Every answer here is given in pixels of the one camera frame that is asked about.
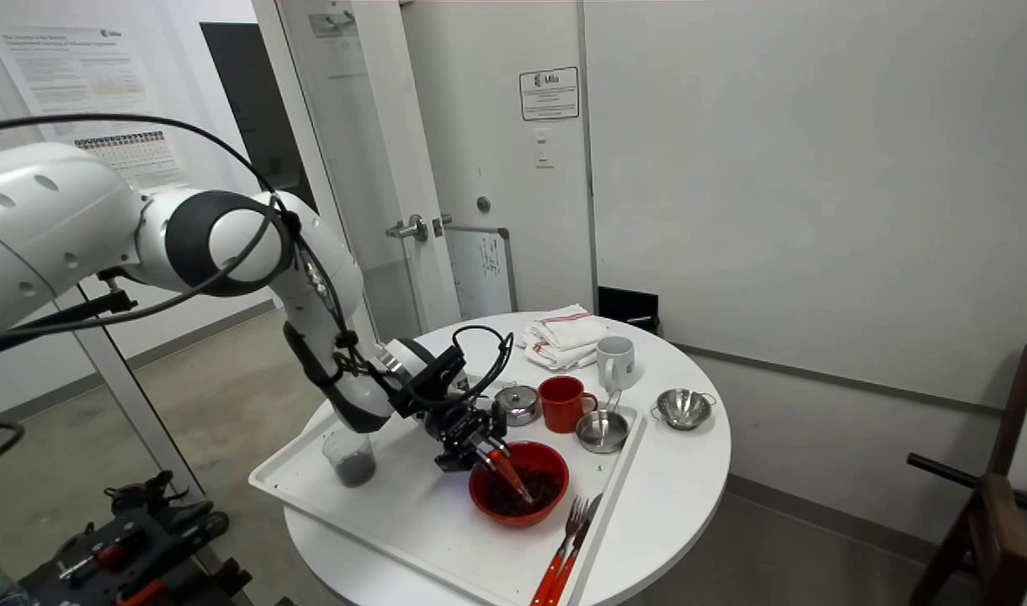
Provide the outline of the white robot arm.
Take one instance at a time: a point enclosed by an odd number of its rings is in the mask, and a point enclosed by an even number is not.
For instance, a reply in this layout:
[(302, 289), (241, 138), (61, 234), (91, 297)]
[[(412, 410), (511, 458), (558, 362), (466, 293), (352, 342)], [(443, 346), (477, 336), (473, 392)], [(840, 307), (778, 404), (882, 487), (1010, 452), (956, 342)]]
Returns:
[(291, 193), (134, 187), (79, 144), (0, 152), (0, 351), (139, 313), (125, 293), (64, 308), (57, 297), (89, 275), (125, 275), (173, 299), (265, 289), (305, 379), (349, 432), (414, 416), (443, 471), (506, 454), (506, 425), (462, 379), (466, 351), (385, 341), (348, 241)]

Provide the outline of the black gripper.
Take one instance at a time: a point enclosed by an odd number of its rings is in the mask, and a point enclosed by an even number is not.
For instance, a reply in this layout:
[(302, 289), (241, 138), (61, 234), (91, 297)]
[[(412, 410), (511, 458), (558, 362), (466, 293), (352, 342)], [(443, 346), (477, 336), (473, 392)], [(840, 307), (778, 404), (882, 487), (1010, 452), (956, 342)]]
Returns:
[(401, 386), (390, 404), (397, 413), (416, 416), (440, 445), (434, 458), (440, 471), (473, 471), (482, 464), (499, 471), (510, 464), (510, 425), (495, 410), (485, 410), (475, 392), (456, 386), (466, 371), (462, 346), (431, 354), (416, 341), (393, 341), (390, 354), (401, 362)]

